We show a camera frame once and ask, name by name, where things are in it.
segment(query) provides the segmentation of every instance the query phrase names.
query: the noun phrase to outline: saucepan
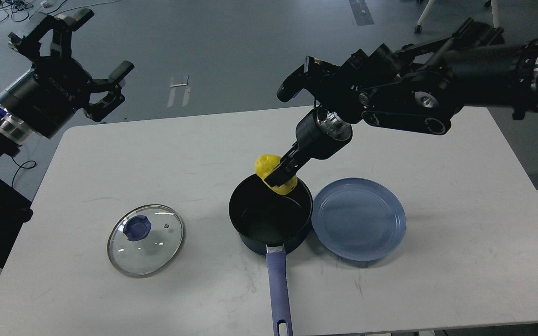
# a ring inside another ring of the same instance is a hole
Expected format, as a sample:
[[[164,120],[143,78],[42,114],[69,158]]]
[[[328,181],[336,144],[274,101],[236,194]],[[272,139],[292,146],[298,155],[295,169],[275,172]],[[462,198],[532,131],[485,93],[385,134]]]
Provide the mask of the saucepan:
[[[284,324],[288,335],[292,335],[286,254],[306,238],[311,214],[312,195],[300,179],[289,194],[282,196],[251,175],[230,198],[230,219],[242,242],[267,260],[274,336],[280,336]]]

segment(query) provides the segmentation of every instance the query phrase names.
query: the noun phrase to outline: black robotic arm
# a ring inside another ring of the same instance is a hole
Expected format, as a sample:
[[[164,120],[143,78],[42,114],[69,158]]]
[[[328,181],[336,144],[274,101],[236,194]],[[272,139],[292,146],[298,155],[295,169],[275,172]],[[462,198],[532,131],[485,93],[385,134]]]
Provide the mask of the black robotic arm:
[[[282,185],[310,159],[328,159],[352,140],[352,124],[442,135],[465,105],[512,106],[514,119],[538,112],[538,39],[505,45],[502,28],[468,19],[450,38],[371,55],[342,65],[307,56],[277,90],[287,102],[308,90],[320,102],[296,127],[296,142],[265,178]],[[417,56],[433,53],[424,64]]]

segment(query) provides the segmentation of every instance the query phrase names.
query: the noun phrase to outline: pot handle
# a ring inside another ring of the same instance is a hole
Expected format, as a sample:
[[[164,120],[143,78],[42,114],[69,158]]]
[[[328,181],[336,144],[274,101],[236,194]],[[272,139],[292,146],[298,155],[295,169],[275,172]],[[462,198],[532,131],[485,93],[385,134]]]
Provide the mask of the pot handle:
[[[271,293],[271,314],[273,315],[273,336],[292,336],[292,316],[286,282],[286,251],[283,245],[267,247],[267,270],[269,272],[269,291]],[[280,335],[280,324],[285,323],[287,335]]]

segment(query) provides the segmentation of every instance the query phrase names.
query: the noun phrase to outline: cable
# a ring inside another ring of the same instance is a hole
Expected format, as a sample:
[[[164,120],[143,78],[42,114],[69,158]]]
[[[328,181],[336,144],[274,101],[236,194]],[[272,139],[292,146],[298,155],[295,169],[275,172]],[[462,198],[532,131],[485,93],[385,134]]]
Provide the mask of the cable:
[[[50,13],[53,13],[53,12],[58,11],[60,8],[62,8],[62,6],[63,6],[66,2],[68,2],[68,0],[64,0],[64,1],[62,1],[62,3],[59,4],[59,6],[57,6],[57,8],[56,8],[55,10],[53,10],[53,11],[51,11],[51,12],[47,12],[46,14],[49,15]]]
[[[12,161],[15,163],[15,165],[18,166],[17,170],[15,171],[15,174],[14,174],[13,178],[11,178],[11,185],[10,185],[10,186],[13,188],[13,187],[14,187],[15,176],[18,175],[18,172],[19,172],[21,169],[30,170],[30,169],[36,167],[36,161],[35,161],[35,160],[28,160],[28,161],[24,162],[23,164],[18,164],[18,162],[16,162],[16,161],[14,160],[14,158],[11,158],[11,159],[12,159]],[[26,167],[24,166],[24,164],[27,164],[27,163],[30,163],[30,162],[33,163],[32,166],[26,166]]]
[[[93,6],[99,6],[99,5],[105,5],[105,4],[114,4],[115,2],[120,2],[120,1],[121,0],[114,0],[114,1],[107,1],[107,2],[99,2],[98,4],[92,4],[92,5],[87,5],[87,6],[74,7],[74,8],[66,9],[64,11],[60,11],[58,14],[66,13],[67,11],[73,11],[73,10],[79,9],[79,8],[93,7]]]
[[[28,20],[30,18],[30,15],[28,14],[28,9],[31,9],[34,7],[30,2],[27,2],[25,0],[6,0],[6,4],[8,4],[9,6],[3,7],[2,5],[2,8],[11,9],[11,19],[14,22],[22,22],[22,21]],[[24,17],[24,19],[21,19],[21,20],[16,20],[14,19],[14,14],[19,11],[24,11],[26,13],[26,17]]]
[[[9,17],[11,17],[11,19],[15,22],[26,21],[27,19],[29,19],[28,9],[31,9],[33,7],[34,6],[26,0],[0,0],[0,11],[4,11],[4,13],[6,13],[6,17],[1,19],[0,23],[6,21]],[[14,19],[14,14],[19,11],[26,11],[26,17],[24,17],[24,19]]]

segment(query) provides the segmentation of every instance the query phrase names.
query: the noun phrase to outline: blue plate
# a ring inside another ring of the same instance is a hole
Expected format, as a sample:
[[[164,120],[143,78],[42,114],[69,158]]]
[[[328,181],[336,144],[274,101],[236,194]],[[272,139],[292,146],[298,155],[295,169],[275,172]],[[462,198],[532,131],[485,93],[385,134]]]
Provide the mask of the blue plate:
[[[400,245],[406,215],[386,187],[346,178],[330,183],[315,197],[312,227],[323,245],[340,257],[374,261]]]

